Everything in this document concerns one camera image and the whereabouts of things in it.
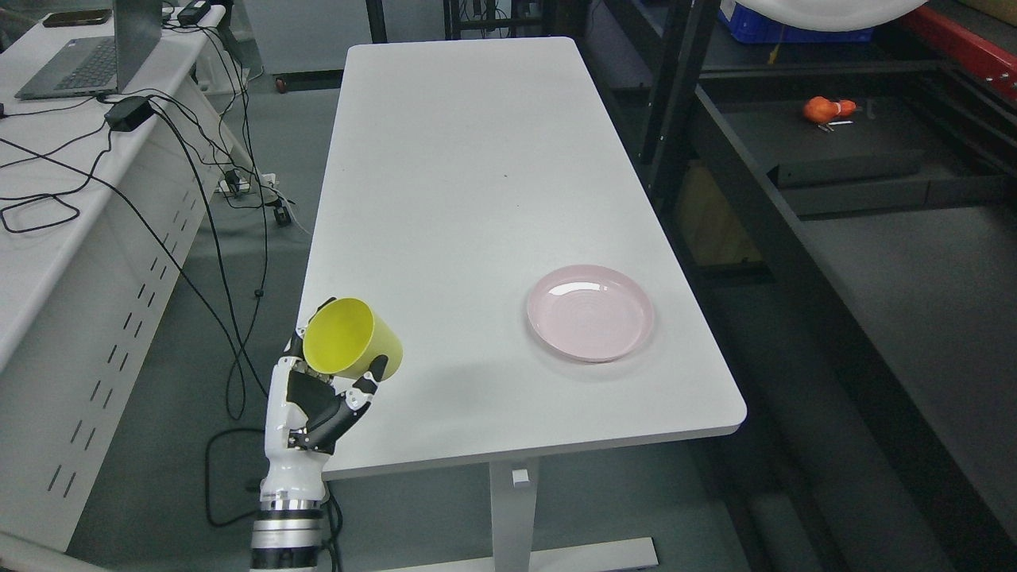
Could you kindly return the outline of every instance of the tabletop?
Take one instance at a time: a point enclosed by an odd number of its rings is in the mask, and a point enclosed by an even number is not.
[[[607,363],[560,355],[526,300],[560,267],[619,271],[654,330]],[[359,297],[402,366],[335,478],[718,436],[745,405],[575,44],[350,50],[298,322]]]
[[[203,25],[214,25],[224,15],[221,7],[202,18]],[[0,102],[7,114],[34,113],[59,109],[81,103],[83,98],[18,101],[14,94],[57,51],[73,38],[113,35],[113,22],[102,25],[43,27],[36,25],[21,39],[0,54]],[[164,31],[156,46],[126,92],[155,88],[176,92],[190,71],[207,39],[201,33]],[[38,153],[50,152],[67,140],[83,135],[103,125],[103,114],[109,106],[93,100],[80,107],[27,117],[7,117],[0,120],[0,137]],[[96,176],[118,184],[155,126],[147,121],[129,133],[113,133],[113,149],[97,166]],[[52,157],[73,167],[88,171],[93,161],[106,149],[106,134],[84,138]],[[29,155],[0,144],[0,164],[18,161]],[[6,167],[2,173],[0,198],[24,196],[74,188],[83,177],[52,163],[32,161]],[[0,229],[0,370],[17,348],[24,333],[42,309],[57,280],[77,251],[93,223],[103,211],[112,192],[101,183],[93,182],[66,201],[81,211],[67,224],[24,234],[11,234]],[[40,202],[18,209],[9,216],[13,225],[35,226],[66,217],[69,211],[52,201]]]

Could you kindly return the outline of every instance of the white table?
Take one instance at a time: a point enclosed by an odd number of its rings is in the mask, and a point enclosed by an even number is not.
[[[643,286],[657,317],[644,346],[590,364],[535,337],[530,289],[575,264]],[[367,301],[405,356],[325,476],[489,463],[499,572],[527,569],[539,457],[720,436],[745,416],[567,39],[350,50],[299,321],[330,296]],[[528,487],[514,487],[519,469]],[[531,569],[652,565],[652,551],[643,538],[535,553]],[[591,554],[602,568],[581,563]]]
[[[215,8],[202,20],[215,25]],[[37,25],[0,54],[0,102],[7,113],[67,107],[81,99],[19,102],[14,93],[68,40],[113,34],[103,25]],[[164,32],[126,91],[156,88],[174,95],[216,133],[218,114],[189,78],[207,39]],[[68,111],[0,120],[0,137],[49,152],[103,123],[109,106],[91,101]],[[184,137],[212,160],[206,142],[180,113]],[[232,135],[228,146],[234,145]],[[194,176],[172,131],[149,119],[114,133],[97,176],[119,187],[183,262],[204,217]],[[54,159],[87,171],[106,148],[106,132]],[[28,157],[0,144],[0,164]],[[198,165],[206,192],[221,174]],[[0,196],[73,188],[83,176],[36,160],[0,170]],[[26,234],[0,230],[0,487],[8,495],[0,532],[66,550],[120,415],[137,378],[177,271],[127,206],[93,182],[66,201],[80,209],[67,224]],[[12,224],[52,221],[66,212],[52,202],[21,210]],[[2,555],[4,563],[10,554]]]

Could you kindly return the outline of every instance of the red frame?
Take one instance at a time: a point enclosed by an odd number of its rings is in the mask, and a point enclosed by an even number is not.
[[[930,46],[957,60],[968,71],[1011,100],[1017,100],[1017,56],[933,10],[929,6],[901,16],[905,27]]]

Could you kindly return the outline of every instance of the laptop keyboard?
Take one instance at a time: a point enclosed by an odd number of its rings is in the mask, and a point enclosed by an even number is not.
[[[105,85],[117,72],[117,48],[113,38],[106,38],[88,57],[57,83],[58,90]]]

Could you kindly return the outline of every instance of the orange object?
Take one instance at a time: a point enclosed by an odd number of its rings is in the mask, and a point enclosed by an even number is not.
[[[858,106],[850,100],[840,100],[832,102],[826,98],[815,97],[809,100],[804,109],[801,110],[805,119],[813,123],[823,124],[833,121],[837,117],[847,117],[854,113]]]

